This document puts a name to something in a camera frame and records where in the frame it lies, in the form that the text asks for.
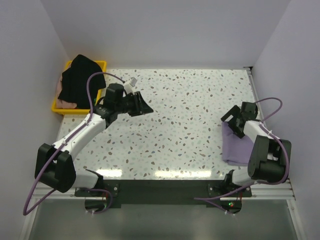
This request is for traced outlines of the purple t shirt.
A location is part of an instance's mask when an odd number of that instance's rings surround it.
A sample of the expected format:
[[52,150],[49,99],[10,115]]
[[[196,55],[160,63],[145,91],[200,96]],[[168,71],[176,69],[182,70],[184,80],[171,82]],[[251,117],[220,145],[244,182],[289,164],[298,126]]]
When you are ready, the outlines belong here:
[[232,166],[247,166],[254,143],[248,136],[239,138],[222,122],[222,160]]

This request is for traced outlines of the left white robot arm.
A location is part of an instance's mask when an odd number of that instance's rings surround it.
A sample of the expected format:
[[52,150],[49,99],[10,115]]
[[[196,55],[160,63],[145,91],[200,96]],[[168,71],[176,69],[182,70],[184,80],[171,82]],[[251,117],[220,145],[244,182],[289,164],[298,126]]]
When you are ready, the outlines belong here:
[[81,124],[52,145],[44,143],[39,147],[35,180],[61,193],[79,188],[99,196],[104,190],[102,175],[88,169],[78,173],[74,166],[77,155],[116,121],[118,115],[136,117],[153,111],[140,91],[134,92],[130,85],[111,83],[106,88],[103,102],[95,105]]

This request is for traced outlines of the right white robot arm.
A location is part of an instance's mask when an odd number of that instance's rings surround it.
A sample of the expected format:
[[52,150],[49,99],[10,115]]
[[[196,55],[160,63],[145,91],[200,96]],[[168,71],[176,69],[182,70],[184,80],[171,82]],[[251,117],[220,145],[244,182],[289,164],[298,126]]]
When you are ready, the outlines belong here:
[[292,144],[267,129],[257,118],[255,102],[234,105],[221,117],[222,160],[230,170],[220,185],[224,196],[235,196],[252,185],[278,185],[289,176]]

